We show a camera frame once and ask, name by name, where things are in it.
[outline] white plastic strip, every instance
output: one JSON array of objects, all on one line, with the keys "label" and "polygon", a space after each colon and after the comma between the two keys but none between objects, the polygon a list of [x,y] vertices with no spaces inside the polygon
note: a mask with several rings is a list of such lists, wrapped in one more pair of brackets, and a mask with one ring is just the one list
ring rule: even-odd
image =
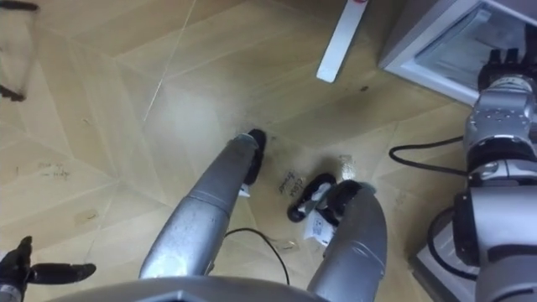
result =
[{"label": "white plastic strip", "polygon": [[347,1],[322,58],[321,65],[317,71],[317,78],[329,83],[336,79],[367,5],[368,0]]}]

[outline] wooden floor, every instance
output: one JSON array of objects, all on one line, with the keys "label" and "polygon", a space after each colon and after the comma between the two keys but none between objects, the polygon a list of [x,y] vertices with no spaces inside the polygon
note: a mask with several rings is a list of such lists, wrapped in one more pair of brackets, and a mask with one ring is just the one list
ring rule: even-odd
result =
[{"label": "wooden floor", "polygon": [[[460,135],[469,110],[377,68],[401,2],[371,1],[334,84],[315,71],[342,0],[35,2],[35,20],[1,17],[12,22],[0,29],[4,80],[25,77],[20,58],[31,56],[31,40],[37,60],[28,100],[0,103],[0,248],[33,235],[35,262],[98,270],[76,285],[30,286],[28,301],[135,279],[180,198],[229,138],[253,127],[268,133],[267,155],[230,228],[255,227],[293,247],[284,260],[304,288],[322,248],[287,220],[295,182],[284,185],[286,176],[367,181],[389,229],[377,301],[429,300],[405,259],[463,183],[405,168],[387,152]],[[406,156],[462,163],[456,145]],[[274,255],[249,234],[227,239],[214,273],[284,282]]]}]

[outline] small black object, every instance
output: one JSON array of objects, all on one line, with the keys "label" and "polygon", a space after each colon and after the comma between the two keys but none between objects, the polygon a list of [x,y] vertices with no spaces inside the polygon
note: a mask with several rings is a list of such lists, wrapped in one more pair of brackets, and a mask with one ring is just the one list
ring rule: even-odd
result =
[{"label": "small black object", "polygon": [[363,189],[362,185],[354,180],[343,180],[334,186],[326,194],[326,209],[317,210],[326,221],[334,227],[339,226],[339,221],[345,214],[345,207]]},{"label": "small black object", "polygon": [[501,64],[502,63],[502,51],[500,49],[493,49],[490,52],[488,64]]},{"label": "small black object", "polygon": [[26,96],[23,96],[20,93],[8,89],[6,86],[0,85],[0,95],[11,99],[12,102],[22,102],[26,99]]},{"label": "small black object", "polygon": [[30,266],[32,237],[21,240],[18,247],[0,261],[0,285],[10,285],[23,296],[28,284],[72,284],[92,276],[94,264],[38,263]]},{"label": "small black object", "polygon": [[323,184],[336,184],[336,177],[329,173],[323,173],[317,175],[302,191],[300,197],[292,203],[287,209],[287,217],[292,222],[301,222],[306,217],[304,212],[299,211],[299,208],[307,201],[311,200],[311,197]]},{"label": "small black object", "polygon": [[259,171],[261,170],[261,164],[263,163],[263,157],[265,153],[265,147],[267,146],[267,134],[259,129],[254,129],[248,133],[258,143],[258,148],[253,155],[252,164],[250,170],[246,174],[244,179],[245,185],[253,185],[257,180]]},{"label": "small black object", "polygon": [[519,62],[519,49],[508,49],[505,56],[505,64],[517,64]]},{"label": "small black object", "polygon": [[95,273],[95,264],[39,263],[31,268],[29,283],[72,284],[89,278]]},{"label": "small black object", "polygon": [[35,3],[27,3],[24,1],[0,1],[0,8],[8,10],[18,10],[26,12],[37,12],[39,5]]}]

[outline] white tag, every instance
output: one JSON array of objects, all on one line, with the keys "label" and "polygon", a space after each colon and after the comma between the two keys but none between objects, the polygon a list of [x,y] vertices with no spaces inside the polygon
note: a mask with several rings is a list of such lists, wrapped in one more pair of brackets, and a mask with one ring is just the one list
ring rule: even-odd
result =
[{"label": "white tag", "polygon": [[304,239],[315,238],[323,246],[328,246],[336,228],[328,223],[317,211],[312,211],[305,222]]},{"label": "white tag", "polygon": [[238,191],[238,195],[242,197],[250,197],[250,186],[242,184],[241,189]]}]

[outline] black wire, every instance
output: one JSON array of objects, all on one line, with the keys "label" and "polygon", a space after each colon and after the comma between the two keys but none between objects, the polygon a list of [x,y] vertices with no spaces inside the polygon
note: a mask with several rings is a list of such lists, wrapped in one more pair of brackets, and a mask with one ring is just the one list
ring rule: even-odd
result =
[{"label": "black wire", "polygon": [[450,215],[453,213],[453,207],[449,207],[442,212],[440,212],[438,215],[436,215],[433,222],[429,225],[429,230],[427,230],[427,247],[429,248],[430,255],[433,257],[433,259],[438,262],[438,264],[445,269],[447,272],[453,273],[457,277],[466,279],[466,280],[477,280],[477,275],[473,273],[468,273],[461,271],[460,269],[453,268],[450,264],[448,264],[442,257],[438,254],[435,247],[435,229],[438,223],[441,221],[441,219],[444,216]]},{"label": "black wire", "polygon": [[284,269],[284,273],[285,273],[285,283],[287,283],[287,285],[291,285],[291,283],[289,281],[289,273],[287,272],[287,267],[285,266],[284,260],[279,256],[278,251],[276,251],[276,248],[274,248],[272,243],[270,243],[269,238],[267,236],[265,236],[265,234],[261,233],[258,230],[254,230],[254,229],[252,229],[250,227],[242,227],[242,228],[238,228],[236,230],[232,230],[232,231],[227,232],[226,235],[224,236],[224,238],[229,236],[229,235],[232,235],[232,234],[234,234],[236,232],[252,232],[254,234],[259,235],[268,244],[270,249],[272,249],[272,251],[274,252],[274,255],[276,255],[276,257],[279,260],[279,263],[282,265],[282,268]]},{"label": "black wire", "polygon": [[435,172],[441,172],[441,173],[447,173],[447,174],[454,174],[454,175],[459,175],[459,176],[467,176],[467,172],[466,171],[462,171],[462,170],[459,170],[459,169],[453,169],[453,168],[447,168],[447,167],[440,167],[440,166],[435,166],[435,165],[431,165],[431,164],[421,164],[421,163],[416,163],[414,161],[411,161],[411,160],[407,160],[407,159],[401,159],[399,156],[395,155],[396,152],[398,151],[402,151],[402,150],[416,150],[416,149],[424,149],[424,148],[436,148],[436,147],[440,147],[440,146],[444,146],[444,145],[447,145],[447,144],[450,144],[450,143],[457,143],[457,142],[460,142],[462,141],[462,136],[460,137],[456,137],[456,138],[450,138],[450,139],[447,139],[447,140],[443,140],[443,141],[440,141],[440,142],[436,142],[436,143],[423,143],[423,144],[411,144],[411,145],[404,145],[404,146],[397,146],[397,147],[393,147],[389,150],[389,157],[400,163],[400,164],[404,164],[404,165],[407,165],[409,167],[413,167],[413,168],[418,168],[418,169],[426,169],[426,170],[429,170],[429,171],[435,171]]}]

